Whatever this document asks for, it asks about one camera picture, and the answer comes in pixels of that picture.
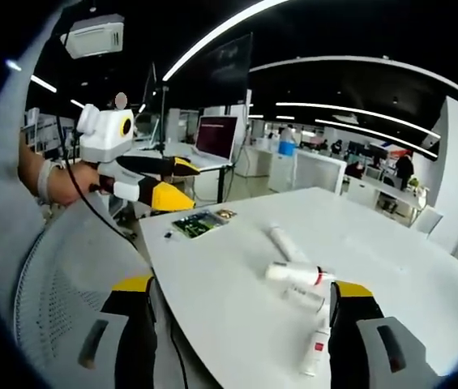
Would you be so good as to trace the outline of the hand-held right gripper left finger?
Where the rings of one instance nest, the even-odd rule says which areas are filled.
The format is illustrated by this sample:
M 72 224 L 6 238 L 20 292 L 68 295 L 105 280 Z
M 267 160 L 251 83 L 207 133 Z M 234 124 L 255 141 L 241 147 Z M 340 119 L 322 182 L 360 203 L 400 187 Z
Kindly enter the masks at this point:
M 153 276 L 124 280 L 77 322 L 78 388 L 154 388 Z

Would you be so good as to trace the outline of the person's left hand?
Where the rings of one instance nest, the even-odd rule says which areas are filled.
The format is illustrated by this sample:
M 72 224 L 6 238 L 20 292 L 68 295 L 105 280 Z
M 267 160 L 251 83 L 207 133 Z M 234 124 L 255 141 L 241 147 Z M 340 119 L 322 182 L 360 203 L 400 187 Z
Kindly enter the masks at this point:
M 80 198 L 80 194 L 90 192 L 92 186 L 100 185 L 98 172 L 79 162 L 69 168 L 54 168 L 49 174 L 47 194 L 49 199 L 56 204 L 68 206 Z

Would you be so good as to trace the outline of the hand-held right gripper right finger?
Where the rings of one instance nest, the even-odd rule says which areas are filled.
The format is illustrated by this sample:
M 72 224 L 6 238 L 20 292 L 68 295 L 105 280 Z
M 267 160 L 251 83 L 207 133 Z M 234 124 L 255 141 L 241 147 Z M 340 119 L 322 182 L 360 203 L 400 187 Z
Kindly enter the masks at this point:
M 332 388 L 431 388 L 424 344 L 359 284 L 331 286 Z

